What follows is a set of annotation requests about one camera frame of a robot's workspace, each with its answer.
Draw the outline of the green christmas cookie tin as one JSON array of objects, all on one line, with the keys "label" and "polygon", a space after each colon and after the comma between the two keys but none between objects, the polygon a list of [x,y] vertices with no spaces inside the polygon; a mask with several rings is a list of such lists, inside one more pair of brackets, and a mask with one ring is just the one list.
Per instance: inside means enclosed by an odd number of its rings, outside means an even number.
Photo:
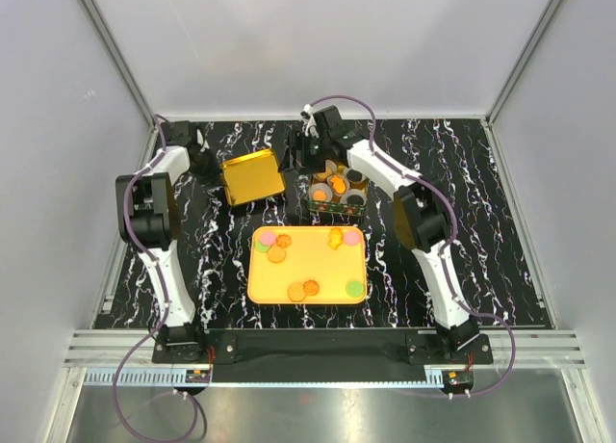
[{"label": "green christmas cookie tin", "polygon": [[[325,181],[319,181],[315,173],[311,174],[311,183],[305,197],[308,209],[316,213],[327,213],[331,215],[340,214],[350,217],[363,217],[367,211],[368,204],[368,179],[357,188],[353,188],[344,179],[343,171],[345,168],[342,163],[326,159],[324,170],[330,169],[333,174]],[[367,197],[367,202],[363,207],[355,207],[340,203],[341,197],[350,189],[362,190]]]}]

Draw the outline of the gold tin lid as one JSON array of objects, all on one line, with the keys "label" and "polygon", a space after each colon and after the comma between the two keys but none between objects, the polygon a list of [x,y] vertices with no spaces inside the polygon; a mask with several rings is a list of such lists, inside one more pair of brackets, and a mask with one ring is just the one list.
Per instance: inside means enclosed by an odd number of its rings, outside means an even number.
[{"label": "gold tin lid", "polygon": [[240,206],[285,192],[285,180],[271,148],[242,155],[221,165],[227,203]]}]

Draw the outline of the black sandwich cookie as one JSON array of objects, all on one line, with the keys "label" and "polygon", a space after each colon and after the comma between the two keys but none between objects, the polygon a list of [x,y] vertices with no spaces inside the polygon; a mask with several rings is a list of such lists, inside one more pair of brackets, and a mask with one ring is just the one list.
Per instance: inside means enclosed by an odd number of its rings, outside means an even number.
[{"label": "black sandwich cookie", "polygon": [[362,195],[350,195],[346,200],[348,205],[353,206],[364,206],[365,202],[366,200]]},{"label": "black sandwich cookie", "polygon": [[349,169],[346,172],[346,178],[348,182],[352,184],[359,184],[365,180],[365,176],[361,172],[355,169]]}]

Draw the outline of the black sandwich cookie top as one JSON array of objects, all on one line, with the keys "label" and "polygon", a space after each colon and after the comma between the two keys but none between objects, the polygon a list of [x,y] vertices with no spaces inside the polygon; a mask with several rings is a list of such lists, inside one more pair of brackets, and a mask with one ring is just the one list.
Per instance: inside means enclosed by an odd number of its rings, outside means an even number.
[{"label": "black sandwich cookie top", "polygon": [[348,205],[353,206],[364,206],[365,202],[366,200],[362,195],[350,195],[346,200]]}]

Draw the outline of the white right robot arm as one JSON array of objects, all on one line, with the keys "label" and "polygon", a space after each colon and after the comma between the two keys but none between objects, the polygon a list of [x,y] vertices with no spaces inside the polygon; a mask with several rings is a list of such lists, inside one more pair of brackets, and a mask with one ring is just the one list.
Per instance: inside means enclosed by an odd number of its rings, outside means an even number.
[{"label": "white right robot arm", "polygon": [[301,173],[325,170],[338,162],[370,180],[392,201],[394,229],[400,244],[420,264],[432,299],[437,351],[448,362],[468,355],[479,335],[452,261],[457,235],[455,214],[439,188],[387,154],[374,140],[352,129],[335,106],[301,111],[303,128],[287,140],[280,169]]}]

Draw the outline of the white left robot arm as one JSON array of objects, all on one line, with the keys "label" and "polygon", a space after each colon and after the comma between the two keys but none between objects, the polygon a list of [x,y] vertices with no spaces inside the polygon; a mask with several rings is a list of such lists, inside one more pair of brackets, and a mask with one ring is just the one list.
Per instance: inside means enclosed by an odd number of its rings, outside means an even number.
[{"label": "white left robot arm", "polygon": [[189,362],[207,352],[208,339],[186,287],[178,246],[182,237],[174,191],[186,173],[206,188],[221,183],[222,170],[201,130],[156,115],[160,147],[140,170],[115,180],[118,233],[144,264],[161,312],[150,331],[155,353]]}]

